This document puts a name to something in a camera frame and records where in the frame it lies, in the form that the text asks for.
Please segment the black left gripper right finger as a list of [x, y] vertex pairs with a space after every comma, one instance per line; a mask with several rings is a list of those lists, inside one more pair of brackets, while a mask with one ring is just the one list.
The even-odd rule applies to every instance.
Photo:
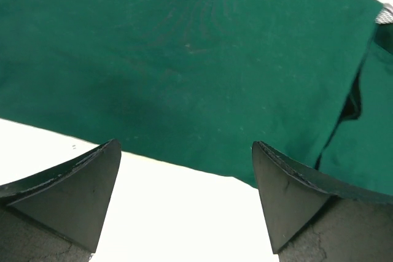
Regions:
[[271, 248], [281, 261], [392, 260], [392, 197], [342, 182], [264, 142], [252, 164]]

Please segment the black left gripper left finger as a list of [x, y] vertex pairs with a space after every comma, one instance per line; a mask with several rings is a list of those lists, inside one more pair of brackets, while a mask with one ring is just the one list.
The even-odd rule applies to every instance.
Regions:
[[113, 139], [1, 185], [1, 261], [89, 261], [121, 160]]

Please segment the dark green surgical cloth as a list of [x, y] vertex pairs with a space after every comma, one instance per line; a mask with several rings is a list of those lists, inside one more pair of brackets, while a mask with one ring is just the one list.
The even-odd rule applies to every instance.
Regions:
[[255, 185], [262, 141], [392, 193], [378, 0], [1, 0], [1, 117]]

